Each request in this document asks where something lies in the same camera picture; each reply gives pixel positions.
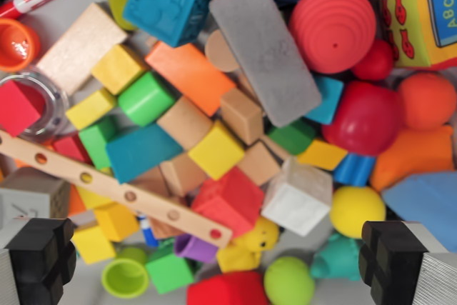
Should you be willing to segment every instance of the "hole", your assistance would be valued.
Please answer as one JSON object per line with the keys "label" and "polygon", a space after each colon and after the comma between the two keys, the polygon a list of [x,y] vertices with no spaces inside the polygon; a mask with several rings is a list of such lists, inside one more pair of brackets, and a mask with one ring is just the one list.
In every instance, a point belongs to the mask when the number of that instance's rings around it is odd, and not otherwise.
{"label": "hole", "polygon": [[35,155],[35,161],[38,162],[39,164],[46,164],[48,161],[48,158],[44,156],[42,153],[38,153]]}

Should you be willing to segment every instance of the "red wooden block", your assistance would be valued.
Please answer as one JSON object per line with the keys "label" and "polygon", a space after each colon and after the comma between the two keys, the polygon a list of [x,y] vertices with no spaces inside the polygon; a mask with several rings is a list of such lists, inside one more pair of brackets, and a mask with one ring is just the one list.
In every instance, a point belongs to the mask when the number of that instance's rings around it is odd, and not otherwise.
{"label": "red wooden block", "polygon": [[205,181],[192,209],[232,229],[235,238],[252,230],[263,198],[262,190],[235,167],[218,181]]}
{"label": "red wooden block", "polygon": [[0,86],[0,126],[13,137],[18,136],[43,115],[43,96],[17,81]]}
{"label": "red wooden block", "polygon": [[256,271],[220,274],[187,288],[187,305],[268,305]]}
{"label": "red wooden block", "polygon": [[79,139],[77,131],[54,141],[52,147],[62,155],[84,162],[85,164],[92,164],[92,160]]}

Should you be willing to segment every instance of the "orange plastic cup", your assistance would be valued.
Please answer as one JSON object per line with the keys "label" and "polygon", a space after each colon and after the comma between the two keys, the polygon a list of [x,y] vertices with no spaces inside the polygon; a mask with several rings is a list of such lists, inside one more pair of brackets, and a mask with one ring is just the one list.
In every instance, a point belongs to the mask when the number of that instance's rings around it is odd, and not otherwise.
{"label": "orange plastic cup", "polygon": [[0,69],[14,72],[25,69],[38,55],[40,41],[36,32],[14,19],[0,18]]}

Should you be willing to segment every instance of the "yellow wooden block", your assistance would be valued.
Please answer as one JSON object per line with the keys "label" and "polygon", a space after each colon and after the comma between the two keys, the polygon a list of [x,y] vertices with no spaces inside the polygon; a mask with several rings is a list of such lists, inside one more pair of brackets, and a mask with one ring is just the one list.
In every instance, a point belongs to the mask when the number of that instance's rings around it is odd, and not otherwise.
{"label": "yellow wooden block", "polygon": [[333,171],[348,154],[348,151],[321,139],[315,139],[303,153],[297,156],[301,164]]}
{"label": "yellow wooden block", "polygon": [[112,242],[120,242],[140,229],[131,211],[119,203],[97,207],[94,215],[105,237]]}
{"label": "yellow wooden block", "polygon": [[189,151],[194,160],[212,179],[220,179],[244,157],[244,150],[230,131],[216,121],[210,132]]}
{"label": "yellow wooden block", "polygon": [[66,117],[78,130],[91,125],[114,109],[116,97],[107,89],[99,89],[66,112]]}
{"label": "yellow wooden block", "polygon": [[92,68],[95,79],[112,94],[120,94],[146,70],[146,64],[130,48],[117,44]]}
{"label": "yellow wooden block", "polygon": [[86,264],[95,264],[116,256],[113,244],[105,237],[99,225],[78,228],[71,240]]}

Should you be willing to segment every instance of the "yellow ball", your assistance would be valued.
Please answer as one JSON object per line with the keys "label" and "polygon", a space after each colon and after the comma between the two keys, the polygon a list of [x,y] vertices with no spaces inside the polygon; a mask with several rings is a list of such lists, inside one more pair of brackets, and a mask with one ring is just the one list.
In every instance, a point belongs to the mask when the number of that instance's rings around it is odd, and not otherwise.
{"label": "yellow ball", "polygon": [[386,206],[370,187],[345,186],[333,195],[330,220],[341,234],[361,239],[362,226],[366,221],[386,220]]}

